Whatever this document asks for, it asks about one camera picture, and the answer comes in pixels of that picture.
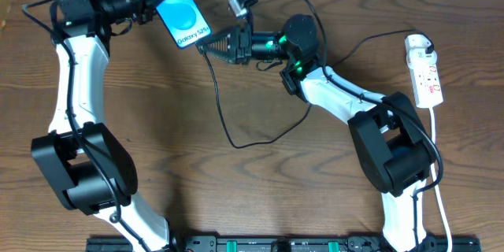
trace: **green light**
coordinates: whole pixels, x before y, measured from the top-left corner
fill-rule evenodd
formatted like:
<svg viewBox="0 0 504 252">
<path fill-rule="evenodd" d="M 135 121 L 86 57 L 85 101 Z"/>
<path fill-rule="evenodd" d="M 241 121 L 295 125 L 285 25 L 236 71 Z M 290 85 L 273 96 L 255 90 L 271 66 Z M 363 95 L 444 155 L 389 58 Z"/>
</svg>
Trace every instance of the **green light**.
<svg viewBox="0 0 504 252">
<path fill-rule="evenodd" d="M 268 41 L 268 42 L 266 43 L 266 48 L 267 48 L 267 49 L 272 49 L 272 48 L 273 48 L 273 41 L 272 41 L 272 40 L 270 40 L 270 41 Z"/>
<path fill-rule="evenodd" d="M 282 36 L 282 37 L 278 40 L 278 43 L 279 43 L 279 44 L 284 44 L 284 43 L 286 43 L 286 42 L 287 42 L 287 37 L 285 37 L 285 35 L 284 35 L 284 36 Z"/>
</svg>

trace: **white cable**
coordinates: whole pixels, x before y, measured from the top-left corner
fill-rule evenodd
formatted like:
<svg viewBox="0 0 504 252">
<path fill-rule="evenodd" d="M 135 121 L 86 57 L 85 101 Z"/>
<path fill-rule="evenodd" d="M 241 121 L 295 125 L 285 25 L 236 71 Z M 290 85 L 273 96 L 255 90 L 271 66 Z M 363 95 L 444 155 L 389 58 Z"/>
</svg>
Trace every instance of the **white cable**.
<svg viewBox="0 0 504 252">
<path fill-rule="evenodd" d="M 432 139 L 432 142 L 435 143 L 434 108 L 431 107 L 428 109 L 428 111 L 431 114 L 431 139 Z M 435 174 L 434 164 L 431 164 L 431 174 L 432 174 L 432 182 L 434 182 L 437 179 L 437 176 Z M 441 199 L 441 192 L 439 192 L 438 185 L 436 185 L 434 187 L 434 191 L 435 191 L 435 198 L 438 201 L 439 213 L 441 213 L 441 219 L 443 220 L 444 229 L 445 229 L 445 232 L 447 233 L 447 242 L 448 242 L 447 252 L 451 252 L 451 249 L 453 246 L 453 243 L 451 240 L 451 231 L 450 231 L 450 226 L 448 225 L 447 213 L 444 211 L 443 200 Z"/>
</svg>

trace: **white power strip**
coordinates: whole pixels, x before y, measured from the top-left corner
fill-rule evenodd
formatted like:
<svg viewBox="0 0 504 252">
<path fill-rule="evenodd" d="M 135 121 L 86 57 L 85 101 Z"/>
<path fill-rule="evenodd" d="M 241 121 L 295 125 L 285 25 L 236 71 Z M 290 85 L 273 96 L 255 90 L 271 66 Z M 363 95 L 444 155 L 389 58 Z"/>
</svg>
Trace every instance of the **white power strip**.
<svg viewBox="0 0 504 252">
<path fill-rule="evenodd" d="M 435 51 L 426 53 L 432 43 L 423 35 L 410 35 L 406 38 L 406 62 L 411 74 L 411 83 L 418 108 L 430 108 L 443 102 L 439 82 L 438 55 Z"/>
</svg>

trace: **wooden table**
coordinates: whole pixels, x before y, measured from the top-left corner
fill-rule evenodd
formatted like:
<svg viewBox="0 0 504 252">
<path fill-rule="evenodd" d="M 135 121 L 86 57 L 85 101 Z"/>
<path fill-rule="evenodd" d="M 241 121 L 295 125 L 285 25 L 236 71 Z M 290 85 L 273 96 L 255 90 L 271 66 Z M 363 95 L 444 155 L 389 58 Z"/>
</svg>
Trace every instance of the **wooden table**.
<svg viewBox="0 0 504 252">
<path fill-rule="evenodd" d="M 30 155 L 52 119 L 58 59 L 48 34 L 13 0 L 0 41 L 0 246 L 81 251 L 90 235 L 116 235 L 64 209 Z M 232 24 L 226 0 L 195 0 L 215 32 Z M 368 35 L 416 27 L 435 42 L 445 102 L 437 107 L 444 156 L 441 191 L 452 232 L 485 251 L 504 245 L 504 0 L 312 0 L 329 62 Z M 49 22 L 48 7 L 32 12 Z M 261 0 L 258 30 L 280 30 L 300 0 Z M 336 71 L 358 85 L 413 98 L 404 35 L 366 43 Z M 105 78 L 109 129 L 135 160 L 139 189 L 173 228 L 222 235 L 380 232 L 380 194 L 365 178 L 347 126 L 314 108 L 278 142 L 234 150 L 218 119 L 213 83 L 194 47 L 178 50 L 163 23 L 135 26 L 111 42 Z M 229 131 L 238 144 L 271 139 L 306 110 L 277 70 L 213 60 Z M 428 113 L 418 110 L 426 126 Z M 444 234 L 433 192 L 425 227 Z"/>
</svg>

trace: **blue circle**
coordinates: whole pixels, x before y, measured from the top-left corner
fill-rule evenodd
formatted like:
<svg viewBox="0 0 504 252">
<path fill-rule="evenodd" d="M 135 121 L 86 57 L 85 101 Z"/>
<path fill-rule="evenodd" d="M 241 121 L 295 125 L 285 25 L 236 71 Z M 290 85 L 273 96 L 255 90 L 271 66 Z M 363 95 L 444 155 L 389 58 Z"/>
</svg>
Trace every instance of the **blue circle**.
<svg viewBox="0 0 504 252">
<path fill-rule="evenodd" d="M 184 3 L 165 4 L 169 11 L 167 24 L 172 25 L 174 28 L 180 30 L 188 30 L 196 24 L 196 12 L 191 6 Z"/>
</svg>

